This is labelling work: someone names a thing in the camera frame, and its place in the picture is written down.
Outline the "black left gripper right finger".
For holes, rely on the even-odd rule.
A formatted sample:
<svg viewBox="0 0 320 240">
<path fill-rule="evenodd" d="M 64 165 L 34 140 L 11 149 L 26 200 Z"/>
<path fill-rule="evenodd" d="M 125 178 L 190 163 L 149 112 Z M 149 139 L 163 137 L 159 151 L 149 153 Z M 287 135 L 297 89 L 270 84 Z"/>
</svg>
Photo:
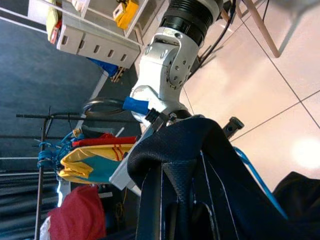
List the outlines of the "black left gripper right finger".
<svg viewBox="0 0 320 240">
<path fill-rule="evenodd" d="M 176 195 L 173 219 L 164 222 L 168 239 L 239 239 L 225 186 L 205 154 L 165 163 L 163 171 Z"/>
</svg>

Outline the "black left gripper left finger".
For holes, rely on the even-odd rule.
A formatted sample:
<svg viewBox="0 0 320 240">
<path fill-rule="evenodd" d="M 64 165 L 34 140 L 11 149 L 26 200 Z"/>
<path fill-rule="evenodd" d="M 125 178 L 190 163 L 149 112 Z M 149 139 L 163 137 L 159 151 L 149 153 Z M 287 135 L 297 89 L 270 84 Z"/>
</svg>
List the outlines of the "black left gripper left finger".
<svg viewBox="0 0 320 240">
<path fill-rule="evenodd" d="M 161 180 L 160 166 L 151 168 L 145 176 L 139 204 L 137 240 L 161 239 Z"/>
</svg>

